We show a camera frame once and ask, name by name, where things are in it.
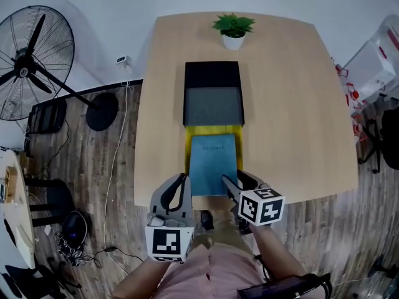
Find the book cover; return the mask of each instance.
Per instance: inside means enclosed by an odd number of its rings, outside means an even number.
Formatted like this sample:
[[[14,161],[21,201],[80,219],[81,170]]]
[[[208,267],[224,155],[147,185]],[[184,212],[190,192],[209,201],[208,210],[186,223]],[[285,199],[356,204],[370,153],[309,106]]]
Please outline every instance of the book cover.
[[[221,177],[237,183],[236,141],[233,134],[194,136],[191,142],[190,181],[193,196],[225,196]]]

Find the pink shirt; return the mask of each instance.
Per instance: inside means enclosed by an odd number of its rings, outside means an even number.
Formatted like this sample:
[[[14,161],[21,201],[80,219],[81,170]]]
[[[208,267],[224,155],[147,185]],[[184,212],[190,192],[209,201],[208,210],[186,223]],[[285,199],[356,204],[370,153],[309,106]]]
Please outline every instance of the pink shirt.
[[[237,289],[261,283],[254,259],[249,254],[225,244],[215,244],[209,250],[200,245],[183,265],[171,265],[153,299],[240,298]],[[301,298],[324,298],[320,288]]]

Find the wooden table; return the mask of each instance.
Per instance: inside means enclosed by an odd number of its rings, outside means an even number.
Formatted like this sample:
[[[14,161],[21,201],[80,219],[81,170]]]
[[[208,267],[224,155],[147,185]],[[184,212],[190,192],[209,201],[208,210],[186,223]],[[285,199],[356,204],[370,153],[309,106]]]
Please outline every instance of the wooden table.
[[[156,20],[148,58],[135,152],[135,204],[185,170],[183,121],[186,62],[239,62],[245,125],[244,170],[265,180],[287,202],[357,187],[352,125],[330,55],[312,24],[265,16],[239,50],[224,48],[211,28],[222,12]],[[193,209],[230,207],[225,197],[193,197]]]
[[[29,210],[29,201],[27,199],[24,174],[19,165],[18,157],[11,150],[5,152],[2,164],[4,164],[4,169],[6,166],[12,166],[17,171],[14,201],[2,205],[4,218],[7,220],[11,232],[14,235],[18,251],[21,253],[28,267],[33,269],[35,268],[34,231],[31,212]]]

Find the plant pot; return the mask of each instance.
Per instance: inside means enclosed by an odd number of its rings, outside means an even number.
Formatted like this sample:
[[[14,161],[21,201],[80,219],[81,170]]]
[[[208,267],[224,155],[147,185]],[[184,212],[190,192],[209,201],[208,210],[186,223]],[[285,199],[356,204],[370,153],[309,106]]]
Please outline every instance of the plant pot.
[[[229,50],[238,50],[241,47],[241,44],[243,44],[245,38],[245,36],[228,37],[225,34],[223,34],[222,37],[224,46]]]

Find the white table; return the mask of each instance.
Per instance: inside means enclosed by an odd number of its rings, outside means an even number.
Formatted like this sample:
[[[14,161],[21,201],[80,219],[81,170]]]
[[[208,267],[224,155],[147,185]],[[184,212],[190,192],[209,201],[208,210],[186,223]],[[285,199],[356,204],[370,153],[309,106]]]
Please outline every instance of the white table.
[[[3,204],[2,211],[11,232],[16,240],[16,247],[29,268],[35,268],[34,261],[34,231],[32,225],[29,201],[25,187],[24,174],[17,155],[13,151],[6,151],[1,159],[1,168],[12,166],[17,171],[16,193],[12,202]]]

